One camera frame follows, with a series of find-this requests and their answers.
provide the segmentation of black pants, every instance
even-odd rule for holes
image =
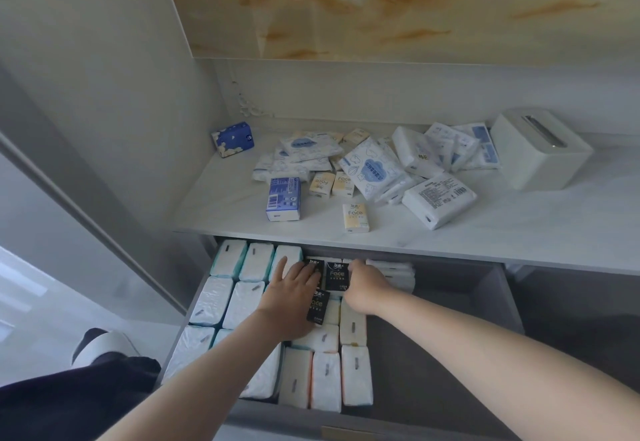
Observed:
[[[160,364],[124,357],[0,389],[0,438],[91,441],[153,391]]]

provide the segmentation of open drawer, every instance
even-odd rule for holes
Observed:
[[[302,249],[305,256],[411,262],[416,268],[414,295],[523,333],[500,264],[345,248],[302,245]],[[393,326],[377,317],[369,317],[367,335],[373,406],[347,407],[341,414],[336,414],[238,400],[227,423],[326,439],[348,439],[340,437],[342,431],[336,428],[370,433],[373,437],[367,439],[379,436],[434,440],[517,439],[436,359]]]

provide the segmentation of marble countertop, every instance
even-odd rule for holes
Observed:
[[[385,205],[367,207],[369,233],[347,234],[342,204],[363,202],[359,193],[323,199],[307,195],[304,184],[301,220],[267,220],[267,185],[251,174],[280,136],[256,132],[253,149],[213,156],[176,211],[174,230],[640,275],[640,147],[598,150],[561,191],[522,193],[498,170],[462,171],[456,176],[479,199],[441,229],[428,230],[402,205]]]

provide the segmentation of blue tissue box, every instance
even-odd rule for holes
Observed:
[[[234,124],[211,133],[213,143],[222,158],[249,150],[253,147],[251,128],[246,122]]]
[[[271,222],[300,220],[300,178],[272,178],[267,201]]]

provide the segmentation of hand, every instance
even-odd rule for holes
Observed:
[[[351,281],[344,300],[358,313],[375,315],[378,306],[390,292],[396,291],[377,267],[366,265],[362,259],[349,264]]]
[[[283,278],[286,263],[286,257],[277,263],[273,280],[256,310],[273,322],[280,341],[304,337],[314,327],[307,321],[307,313],[321,277],[320,273],[314,272],[314,263],[305,266],[304,262],[297,262]]]

